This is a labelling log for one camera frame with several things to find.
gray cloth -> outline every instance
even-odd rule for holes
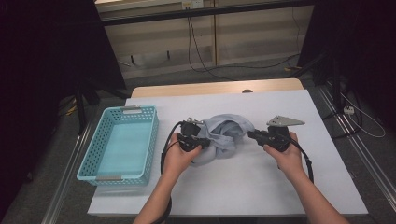
[[[198,137],[210,139],[210,146],[201,151],[193,164],[200,165],[215,158],[230,158],[236,151],[235,140],[242,138],[248,131],[254,131],[253,124],[242,116],[234,114],[216,115],[203,120],[199,125]]]

white cable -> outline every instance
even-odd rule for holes
[[[360,110],[357,106],[355,106],[354,104],[352,104],[352,102],[350,102],[350,101],[345,97],[345,95],[344,95],[343,93],[341,93],[341,95],[342,95],[351,105],[353,105],[353,107],[355,107],[355,108],[356,108],[357,110],[359,110],[362,114],[364,114],[364,115],[367,116],[369,119],[371,119],[372,121],[374,121],[374,122],[382,129],[382,132],[384,132],[384,133],[383,133],[382,135],[380,135],[380,136],[379,136],[379,135],[374,135],[374,134],[368,133],[368,132],[365,131],[361,126],[359,126],[359,124],[356,123],[355,120],[354,120],[354,119],[350,116],[350,114],[349,114],[349,118],[352,120],[353,123],[355,123],[356,126],[358,126],[359,128],[361,128],[362,131],[364,131],[365,133],[369,134],[369,135],[372,136],[372,137],[380,138],[380,137],[384,137],[384,136],[385,136],[386,132],[385,132],[384,128],[383,128],[378,122],[376,122],[375,119],[373,119],[373,118],[370,117],[368,114],[366,114],[366,113],[364,113],[362,110]]]

person's right arm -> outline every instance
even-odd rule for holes
[[[295,133],[290,132],[290,136],[297,141]],[[267,145],[264,145],[264,150],[274,157],[279,169],[285,173],[286,178],[294,186],[311,223],[349,223],[309,180],[303,169],[300,149],[290,144],[284,152],[279,152]]]

person's left arm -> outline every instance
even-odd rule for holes
[[[198,146],[194,150],[186,152],[182,150],[179,143],[176,142],[177,134],[174,133],[168,145],[171,147],[166,153],[163,174],[158,180],[154,191],[152,191],[142,210],[134,220],[134,223],[153,223],[163,215],[169,203],[172,189],[178,178],[201,151],[201,146]]]

person's left hand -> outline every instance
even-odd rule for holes
[[[177,133],[173,133],[171,142],[165,157],[165,163],[163,165],[163,175],[175,175],[178,177],[189,167],[192,160],[199,155],[202,147],[198,146],[190,152],[186,152],[181,149],[180,144],[177,142]]]

